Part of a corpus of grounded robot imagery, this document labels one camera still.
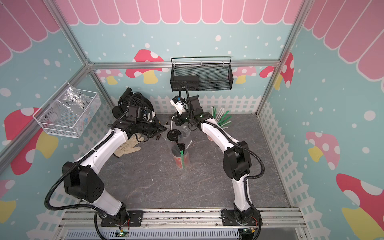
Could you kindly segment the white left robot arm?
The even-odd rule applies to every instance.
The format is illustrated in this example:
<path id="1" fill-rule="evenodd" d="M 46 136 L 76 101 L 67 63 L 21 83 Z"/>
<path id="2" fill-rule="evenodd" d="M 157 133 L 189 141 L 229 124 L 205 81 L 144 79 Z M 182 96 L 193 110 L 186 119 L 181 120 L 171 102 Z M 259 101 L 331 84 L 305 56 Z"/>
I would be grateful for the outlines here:
<path id="1" fill-rule="evenodd" d="M 121 226 L 129 221 L 127 207 L 105 189 L 99 173 L 112 155 L 124 155 L 139 150 L 144 143 L 166 130 L 156 118 L 154 108 L 141 93 L 127 89 L 113 109 L 117 120 L 109 125 L 107 135 L 88 153 L 75 162 L 63 165 L 62 176 L 48 191 L 44 205 L 51 211 L 88 208 L 108 223 Z M 63 184 L 66 194 L 83 200 L 83 204 L 53 206 L 51 197 Z"/>

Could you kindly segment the clear plastic carrier bag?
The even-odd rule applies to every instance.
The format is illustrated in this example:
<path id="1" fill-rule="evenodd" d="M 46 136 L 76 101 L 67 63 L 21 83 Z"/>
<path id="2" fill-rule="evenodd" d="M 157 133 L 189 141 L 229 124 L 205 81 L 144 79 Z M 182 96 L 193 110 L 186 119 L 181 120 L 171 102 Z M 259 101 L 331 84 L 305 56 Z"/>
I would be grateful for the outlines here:
<path id="1" fill-rule="evenodd" d="M 175 146 L 177 143 L 176 142 L 171 142 L 167 139 L 167 133 L 170 130 L 170 124 L 166 125 L 167 131 L 164 135 L 164 139 L 166 141 L 167 146 L 169 147 L 170 151 L 172 150 L 172 147 Z M 189 130 L 188 127 L 186 126 L 176 126 L 176 124 L 173 122 L 172 129 L 177 129 L 182 132 L 182 134 L 179 137 L 179 142 L 178 143 L 183 143 L 186 145 L 186 148 L 189 151 L 189 147 L 192 143 L 192 137 L 191 137 L 191 131 Z"/>

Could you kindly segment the green straw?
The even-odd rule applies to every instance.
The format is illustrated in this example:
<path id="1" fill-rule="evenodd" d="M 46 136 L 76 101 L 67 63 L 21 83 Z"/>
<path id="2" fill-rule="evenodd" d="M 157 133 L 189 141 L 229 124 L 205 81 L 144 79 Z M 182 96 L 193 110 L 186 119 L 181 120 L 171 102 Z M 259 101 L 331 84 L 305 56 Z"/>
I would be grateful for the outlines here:
<path id="1" fill-rule="evenodd" d="M 184 160 L 184 151 L 183 150 L 180 150 L 180 154 L 181 154 L 181 169 L 184 169 L 185 168 L 185 160 Z"/>

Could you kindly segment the red cartoon milk tea cup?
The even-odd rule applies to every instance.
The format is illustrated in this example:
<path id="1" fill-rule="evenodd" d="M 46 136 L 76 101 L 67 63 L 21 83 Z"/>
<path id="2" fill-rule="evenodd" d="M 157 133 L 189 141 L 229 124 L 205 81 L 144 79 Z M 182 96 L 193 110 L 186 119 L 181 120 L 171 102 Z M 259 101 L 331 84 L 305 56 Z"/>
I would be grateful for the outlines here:
<path id="1" fill-rule="evenodd" d="M 167 133 L 167 139 L 169 141 L 171 141 L 171 142 L 178 143 L 179 142 L 179 137 L 180 137 L 181 134 L 182 134 L 182 132 L 180 130 L 177 130 L 177 129 L 169 130 L 168 133 Z"/>

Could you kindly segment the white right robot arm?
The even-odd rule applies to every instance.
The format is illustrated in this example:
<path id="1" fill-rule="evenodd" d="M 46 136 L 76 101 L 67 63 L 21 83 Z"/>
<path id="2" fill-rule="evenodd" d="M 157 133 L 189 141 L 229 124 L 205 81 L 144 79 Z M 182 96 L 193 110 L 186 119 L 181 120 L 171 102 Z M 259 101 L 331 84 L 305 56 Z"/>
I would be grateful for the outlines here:
<path id="1" fill-rule="evenodd" d="M 262 218 L 249 194 L 248 180 L 259 179 L 265 173 L 263 161 L 249 150 L 248 144 L 240 142 L 230 135 L 217 123 L 214 117 L 203 110 L 199 97 L 189 95 L 187 82 L 182 82 L 179 95 L 171 100 L 176 108 L 170 120 L 177 126 L 184 124 L 200 130 L 221 149 L 224 154 L 223 169 L 231 179 L 235 194 L 234 215 L 239 224 L 244 225 L 255 221 L 260 229 Z"/>

